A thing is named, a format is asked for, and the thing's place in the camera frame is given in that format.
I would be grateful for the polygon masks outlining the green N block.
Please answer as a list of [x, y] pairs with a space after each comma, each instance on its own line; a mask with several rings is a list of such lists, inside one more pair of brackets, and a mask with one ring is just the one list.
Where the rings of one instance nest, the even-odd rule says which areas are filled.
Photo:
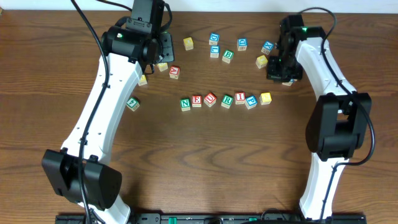
[[181, 99], [180, 107], [182, 111], [189, 111], [191, 109], [190, 99], [189, 98]]

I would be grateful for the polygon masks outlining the red I block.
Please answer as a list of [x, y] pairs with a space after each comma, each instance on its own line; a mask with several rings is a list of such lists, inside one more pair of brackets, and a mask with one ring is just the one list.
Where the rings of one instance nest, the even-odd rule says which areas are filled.
[[244, 104], [246, 100], [245, 92], [236, 92], [234, 95], [234, 100], [236, 105]]

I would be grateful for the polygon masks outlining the green R block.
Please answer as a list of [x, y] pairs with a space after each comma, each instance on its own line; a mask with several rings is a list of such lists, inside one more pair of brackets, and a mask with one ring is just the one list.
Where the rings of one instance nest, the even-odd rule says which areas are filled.
[[225, 95], [221, 101], [221, 105], [224, 108], [230, 109], [232, 103], [233, 103], [234, 98], [229, 95]]

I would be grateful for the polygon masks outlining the red E block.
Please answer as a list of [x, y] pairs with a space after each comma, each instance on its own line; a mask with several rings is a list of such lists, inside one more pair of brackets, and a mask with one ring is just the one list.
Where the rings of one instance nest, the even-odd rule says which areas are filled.
[[199, 108], [202, 106], [202, 97], [201, 95], [193, 95], [192, 96], [192, 106], [194, 108]]

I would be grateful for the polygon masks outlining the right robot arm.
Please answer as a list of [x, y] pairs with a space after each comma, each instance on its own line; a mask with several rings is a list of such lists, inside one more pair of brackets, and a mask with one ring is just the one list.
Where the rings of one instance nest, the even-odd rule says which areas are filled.
[[279, 27], [279, 53], [270, 57], [267, 79], [289, 82], [306, 75], [317, 100], [305, 129], [312, 158], [299, 201], [301, 220], [332, 223], [333, 197], [344, 168], [366, 163], [374, 152], [371, 97], [358, 92], [341, 72], [330, 50], [330, 32], [306, 26], [301, 12], [282, 19]]

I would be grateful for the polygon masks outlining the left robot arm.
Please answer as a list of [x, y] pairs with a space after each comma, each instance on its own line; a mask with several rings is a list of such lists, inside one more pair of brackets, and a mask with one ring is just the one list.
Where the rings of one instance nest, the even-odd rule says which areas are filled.
[[96, 35], [99, 67], [83, 111], [59, 151], [47, 150], [42, 167], [54, 190], [84, 208], [82, 223], [127, 223], [130, 207], [119, 192], [122, 175], [109, 165], [114, 136], [146, 68], [173, 62], [172, 36], [162, 0], [135, 1], [130, 15]]

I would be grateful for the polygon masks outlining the blue P block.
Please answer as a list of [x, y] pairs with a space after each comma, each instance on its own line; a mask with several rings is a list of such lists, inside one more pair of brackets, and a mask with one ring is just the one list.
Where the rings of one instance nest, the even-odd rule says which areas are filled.
[[255, 97], [254, 95], [251, 95], [251, 96], [247, 97], [247, 98], [245, 99], [244, 104], [245, 104], [245, 106], [246, 106], [246, 108], [247, 108], [248, 110], [250, 110], [250, 109], [256, 107], [256, 106], [257, 106], [256, 97]]

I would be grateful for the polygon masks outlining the red U block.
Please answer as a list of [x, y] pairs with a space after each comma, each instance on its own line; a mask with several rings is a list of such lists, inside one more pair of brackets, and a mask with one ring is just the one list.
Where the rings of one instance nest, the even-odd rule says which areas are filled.
[[204, 98], [203, 101], [208, 107], [212, 107], [216, 103], [217, 97], [209, 92]]

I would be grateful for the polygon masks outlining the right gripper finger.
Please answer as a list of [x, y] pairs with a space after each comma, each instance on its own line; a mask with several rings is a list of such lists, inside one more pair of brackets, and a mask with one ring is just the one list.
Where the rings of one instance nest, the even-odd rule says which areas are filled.
[[301, 64], [297, 63], [289, 69], [290, 79], [301, 80], [303, 77], [303, 68]]
[[282, 68], [281, 61], [278, 56], [270, 56], [267, 64], [267, 79], [274, 82], [282, 82]]

